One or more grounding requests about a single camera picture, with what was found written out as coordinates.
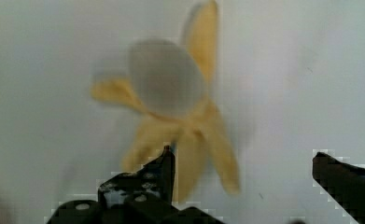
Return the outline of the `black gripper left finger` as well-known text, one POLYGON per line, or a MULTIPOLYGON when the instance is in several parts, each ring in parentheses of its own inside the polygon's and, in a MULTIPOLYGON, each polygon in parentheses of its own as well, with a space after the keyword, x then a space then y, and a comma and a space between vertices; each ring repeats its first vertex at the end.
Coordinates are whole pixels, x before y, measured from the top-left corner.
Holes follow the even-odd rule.
POLYGON ((95 201, 63 203, 46 224, 224 224, 194 206, 172 206, 174 182, 174 148, 166 146, 140 170, 101 184, 95 201))

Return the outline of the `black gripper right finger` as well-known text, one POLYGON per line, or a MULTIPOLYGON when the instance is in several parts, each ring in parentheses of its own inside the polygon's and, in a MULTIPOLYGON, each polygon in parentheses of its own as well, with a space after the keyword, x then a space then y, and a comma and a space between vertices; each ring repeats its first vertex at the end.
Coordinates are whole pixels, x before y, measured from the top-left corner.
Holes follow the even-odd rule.
POLYGON ((365 224, 365 168, 317 152, 312 177, 358 224, 365 224))

